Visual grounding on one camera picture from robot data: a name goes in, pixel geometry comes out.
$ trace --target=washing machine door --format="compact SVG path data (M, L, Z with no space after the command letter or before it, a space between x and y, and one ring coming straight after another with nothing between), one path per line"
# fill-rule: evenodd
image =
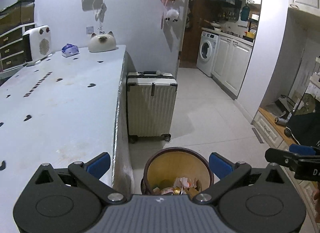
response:
M208 40L201 41L199 53L204 62L207 62L210 59L212 54L212 45Z

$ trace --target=black bag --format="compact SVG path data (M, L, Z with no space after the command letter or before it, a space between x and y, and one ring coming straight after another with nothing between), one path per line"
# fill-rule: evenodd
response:
M320 113L294 115L288 120L287 128L300 145L320 147Z

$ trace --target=wooden door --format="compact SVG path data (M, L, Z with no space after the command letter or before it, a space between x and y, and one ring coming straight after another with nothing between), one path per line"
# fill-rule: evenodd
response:
M216 77L221 83L224 82L224 68L228 59L231 39L219 36L218 47L216 47L216 58L212 69L212 75Z
M208 0L189 0L189 8L191 11L191 27L185 29L184 32L182 51L180 54L180 66L187 65L195 68L202 33L200 19L211 20L212 6Z

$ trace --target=blue gripper pad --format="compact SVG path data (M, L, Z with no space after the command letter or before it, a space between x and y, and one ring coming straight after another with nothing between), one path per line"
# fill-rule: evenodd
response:
M217 153L210 154L209 167L210 170L221 180L234 170L234 163Z
M107 152L104 152L84 164L85 170L100 179L109 169L111 165L111 158Z
M292 144L289 147L289 151L295 154L300 154L303 156L314 156L316 155L316 151L313 150L310 146L301 146L301 145L295 145Z

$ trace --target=white fluffy sheep ornament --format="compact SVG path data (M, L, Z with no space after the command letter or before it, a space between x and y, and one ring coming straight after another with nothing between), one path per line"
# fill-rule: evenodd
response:
M170 9L169 11L167 11L166 15L165 15L165 20L166 21L178 21L179 18L179 12L175 9Z

